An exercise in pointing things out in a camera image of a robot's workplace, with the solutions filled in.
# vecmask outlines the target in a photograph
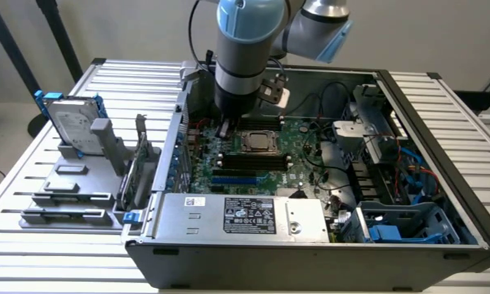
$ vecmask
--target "robotic arm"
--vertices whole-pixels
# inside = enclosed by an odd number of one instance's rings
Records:
[[[286,106],[286,77],[262,78],[270,56],[291,53],[329,63],[350,30],[347,18],[346,0],[219,0],[214,72],[219,137],[230,134],[257,99]]]

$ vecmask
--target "black pole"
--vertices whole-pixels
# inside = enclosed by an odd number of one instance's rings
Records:
[[[58,13],[58,4],[55,0],[35,0],[41,12],[45,15],[45,19],[47,20],[51,34],[55,39],[55,43],[58,43],[59,51],[62,53],[66,67],[69,68],[70,75],[73,76],[73,80],[77,83],[83,72],[81,71],[79,62],[75,57],[73,44],[70,43],[69,35],[66,34],[65,26],[62,19]]]
[[[0,43],[5,52],[9,55],[10,62],[13,62],[14,68],[19,77],[23,80],[25,87],[29,90],[29,94],[33,95],[39,90],[38,82],[35,81],[33,72],[30,71],[29,65],[26,64],[22,52],[17,47],[13,36],[10,35],[9,28],[0,15]]]

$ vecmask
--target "gray floor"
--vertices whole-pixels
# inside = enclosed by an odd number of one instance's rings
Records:
[[[5,174],[33,140],[26,133],[26,126],[38,114],[34,103],[0,103],[0,169]]]

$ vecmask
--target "white wall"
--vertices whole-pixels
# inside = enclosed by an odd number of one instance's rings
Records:
[[[490,76],[490,0],[349,0],[354,28],[331,66],[438,72],[456,89]],[[190,58],[186,19],[193,0],[59,0],[62,20],[85,69],[94,57]],[[0,11],[43,90],[73,85],[45,18],[33,0],[0,0]],[[215,47],[215,5],[194,17],[197,54]],[[315,64],[289,56],[289,63]],[[29,101],[0,46],[0,100]]]

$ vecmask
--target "power supply label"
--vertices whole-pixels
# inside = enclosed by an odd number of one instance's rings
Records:
[[[225,198],[222,229],[227,234],[275,234],[274,200]]]

